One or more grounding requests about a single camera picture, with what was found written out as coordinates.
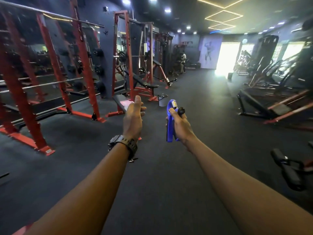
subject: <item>ceiling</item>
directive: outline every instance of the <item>ceiling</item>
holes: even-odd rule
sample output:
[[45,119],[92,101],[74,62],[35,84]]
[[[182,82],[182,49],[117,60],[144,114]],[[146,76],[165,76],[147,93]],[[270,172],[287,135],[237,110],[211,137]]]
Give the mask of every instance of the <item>ceiling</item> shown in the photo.
[[[222,34],[258,33],[313,13],[313,0],[242,0],[233,4],[237,1],[240,0],[157,0],[153,4],[149,0],[131,0],[129,8],[175,31],[226,30]],[[165,13],[165,7],[172,12]],[[187,25],[191,26],[190,31],[186,30]]]

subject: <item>wristwatch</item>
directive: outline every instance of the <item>wristwatch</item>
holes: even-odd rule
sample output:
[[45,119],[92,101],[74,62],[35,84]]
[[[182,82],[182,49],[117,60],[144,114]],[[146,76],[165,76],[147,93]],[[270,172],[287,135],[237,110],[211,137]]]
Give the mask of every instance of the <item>wristwatch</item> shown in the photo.
[[114,138],[111,139],[110,143],[108,144],[109,151],[111,151],[112,148],[117,143],[122,143],[128,148],[128,150],[130,152],[128,160],[131,161],[134,158],[135,153],[137,152],[137,149],[138,149],[135,140],[133,138],[126,138],[123,135],[116,135]]

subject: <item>hand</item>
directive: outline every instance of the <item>hand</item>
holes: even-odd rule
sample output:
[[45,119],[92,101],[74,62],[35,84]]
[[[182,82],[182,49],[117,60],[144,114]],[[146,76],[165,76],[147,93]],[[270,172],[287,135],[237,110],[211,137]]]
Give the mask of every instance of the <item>hand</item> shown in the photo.
[[183,114],[182,117],[180,117],[179,114],[173,108],[170,108],[169,112],[173,116],[175,121],[176,136],[184,145],[186,145],[186,143],[190,139],[196,137],[191,128],[190,123],[187,120],[187,116]]
[[146,107],[143,107],[140,96],[137,95],[135,103],[129,105],[123,119],[123,136],[138,140],[142,130],[141,117],[145,115],[144,111],[146,109]]

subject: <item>hand grip strengthener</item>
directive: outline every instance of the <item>hand grip strengthener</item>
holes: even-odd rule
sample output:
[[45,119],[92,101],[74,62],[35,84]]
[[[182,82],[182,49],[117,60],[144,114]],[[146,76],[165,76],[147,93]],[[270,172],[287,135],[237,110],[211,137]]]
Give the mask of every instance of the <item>hand grip strengthener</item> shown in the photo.
[[183,107],[178,108],[176,100],[170,100],[167,104],[167,132],[166,132],[166,141],[167,142],[173,142],[173,136],[176,141],[179,141],[179,139],[176,136],[175,132],[175,121],[173,119],[173,116],[170,114],[169,109],[173,108],[180,117],[182,117],[183,114],[185,114],[185,109]]

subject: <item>floor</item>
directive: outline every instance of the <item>floor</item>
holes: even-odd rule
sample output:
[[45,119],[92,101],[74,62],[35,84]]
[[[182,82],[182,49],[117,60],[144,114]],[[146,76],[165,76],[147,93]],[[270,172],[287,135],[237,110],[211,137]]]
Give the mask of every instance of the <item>floor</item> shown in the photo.
[[[289,189],[270,156],[280,148],[295,159],[312,159],[307,142],[313,136],[238,116],[236,93],[243,78],[228,82],[213,70],[191,70],[157,93],[177,100],[198,138],[221,157],[313,212],[311,190]],[[241,234],[196,159],[179,142],[166,143],[165,108],[146,100],[145,105],[139,159],[127,165],[103,234]],[[74,108],[91,113],[88,102]],[[99,108],[104,115],[116,105],[99,100]],[[0,135],[0,174],[11,173],[0,182],[0,234],[36,221],[75,187],[121,133],[122,117],[103,124],[69,115],[42,121],[45,139],[56,150],[49,157]]]

